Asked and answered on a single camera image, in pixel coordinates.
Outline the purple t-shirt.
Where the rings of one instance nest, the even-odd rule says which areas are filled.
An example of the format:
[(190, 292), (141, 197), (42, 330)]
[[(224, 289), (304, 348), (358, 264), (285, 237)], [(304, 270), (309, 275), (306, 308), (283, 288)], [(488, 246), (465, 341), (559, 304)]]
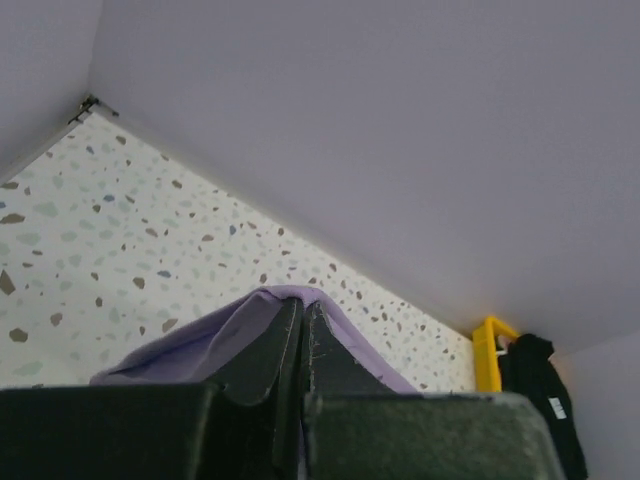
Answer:
[(323, 291), (302, 286), (256, 289), (128, 354), (94, 375), (93, 385), (212, 381), (233, 401), (257, 408), (249, 423), (266, 430), (262, 468), (295, 477), (304, 458), (303, 398), (316, 388), (348, 394), (412, 394)]

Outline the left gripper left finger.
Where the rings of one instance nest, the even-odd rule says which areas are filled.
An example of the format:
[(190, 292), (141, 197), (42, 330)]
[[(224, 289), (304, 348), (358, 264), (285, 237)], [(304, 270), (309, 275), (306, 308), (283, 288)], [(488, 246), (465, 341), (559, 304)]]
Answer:
[(5, 479), (294, 479), (302, 304), (190, 384), (1, 393)]

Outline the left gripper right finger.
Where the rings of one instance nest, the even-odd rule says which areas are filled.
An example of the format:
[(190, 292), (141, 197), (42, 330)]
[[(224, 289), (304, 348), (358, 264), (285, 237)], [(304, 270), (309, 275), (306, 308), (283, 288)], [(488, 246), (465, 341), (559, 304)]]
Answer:
[(310, 479), (561, 479), (544, 419), (514, 394), (396, 393), (305, 312)]

